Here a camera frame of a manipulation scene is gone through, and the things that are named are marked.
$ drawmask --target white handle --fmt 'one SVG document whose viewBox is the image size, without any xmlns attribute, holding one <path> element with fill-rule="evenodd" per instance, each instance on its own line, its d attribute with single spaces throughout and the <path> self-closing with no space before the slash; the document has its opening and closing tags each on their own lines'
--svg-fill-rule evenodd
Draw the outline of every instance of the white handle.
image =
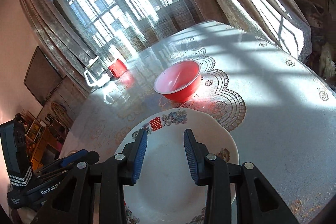
<svg viewBox="0 0 336 224">
<path fill-rule="evenodd" d="M 87 85 L 88 85 L 88 86 L 95 86 L 95 85 L 96 85 L 95 83 L 93 83 L 93 84 L 90 83 L 89 78 L 87 77 L 87 74 L 89 74 L 89 75 L 90 75 L 90 78 L 93 80 L 93 82 L 95 82 L 94 79 L 92 78 L 91 73 L 89 73 L 88 70 L 85 70 L 85 71 L 84 71 L 84 78 L 85 78 L 85 80 L 86 80 Z"/>
</svg>

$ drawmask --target plate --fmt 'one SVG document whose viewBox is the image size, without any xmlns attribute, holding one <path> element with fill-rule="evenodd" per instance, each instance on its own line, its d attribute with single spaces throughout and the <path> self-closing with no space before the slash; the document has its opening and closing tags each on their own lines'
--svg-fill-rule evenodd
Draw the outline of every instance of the plate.
<svg viewBox="0 0 336 224">
<path fill-rule="evenodd" d="M 154 114 L 135 126 L 120 144 L 121 153 L 133 142 L 139 129 L 148 134 L 140 178 L 134 186 L 124 186 L 127 222 L 186 224 L 204 216 L 207 186 L 197 186 L 191 178 L 183 145 L 184 130 L 190 128 L 209 152 L 229 163 L 239 164 L 237 146 L 213 117 L 189 108 L 173 108 Z M 231 202 L 235 199 L 231 185 Z"/>
</svg>

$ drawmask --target silver bolt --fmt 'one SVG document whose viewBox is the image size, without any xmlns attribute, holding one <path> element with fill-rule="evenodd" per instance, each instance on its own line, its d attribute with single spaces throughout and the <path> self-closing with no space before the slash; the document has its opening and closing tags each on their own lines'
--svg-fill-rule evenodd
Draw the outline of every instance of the silver bolt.
<svg viewBox="0 0 336 224">
<path fill-rule="evenodd" d="M 207 159 L 208 160 L 215 160 L 217 156 L 215 154 L 207 154 Z"/>
<path fill-rule="evenodd" d="M 246 162 L 244 164 L 244 166 L 245 166 L 246 169 L 249 169 L 249 170 L 252 170 L 253 167 L 254 167 L 253 163 L 251 163 L 251 162 Z"/>
<path fill-rule="evenodd" d="M 123 153 L 116 154 L 114 156 L 116 160 L 123 160 L 125 158 L 125 155 Z"/>
<path fill-rule="evenodd" d="M 79 163 L 77 164 L 77 168 L 78 168 L 78 169 L 83 169 L 83 168 L 85 168 L 85 167 L 86 167 L 86 162 L 81 161 L 81 162 L 79 162 Z"/>
</svg>

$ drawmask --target television screen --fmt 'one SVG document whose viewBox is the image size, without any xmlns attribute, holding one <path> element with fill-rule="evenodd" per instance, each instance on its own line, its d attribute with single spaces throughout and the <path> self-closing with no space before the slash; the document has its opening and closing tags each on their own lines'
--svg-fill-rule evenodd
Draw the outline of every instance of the television screen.
<svg viewBox="0 0 336 224">
<path fill-rule="evenodd" d="M 41 49 L 36 47 L 24 80 L 25 86 L 44 106 L 61 82 L 60 74 L 50 64 Z"/>
</svg>

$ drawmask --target red bowl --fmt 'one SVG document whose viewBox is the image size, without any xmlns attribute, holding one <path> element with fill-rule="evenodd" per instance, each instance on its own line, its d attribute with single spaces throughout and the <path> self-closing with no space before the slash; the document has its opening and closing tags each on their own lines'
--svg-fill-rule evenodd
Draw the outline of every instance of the red bowl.
<svg viewBox="0 0 336 224">
<path fill-rule="evenodd" d="M 186 102 L 201 84 L 201 65 L 195 60 L 184 60 L 164 70 L 154 82 L 154 90 L 169 100 Z"/>
</svg>

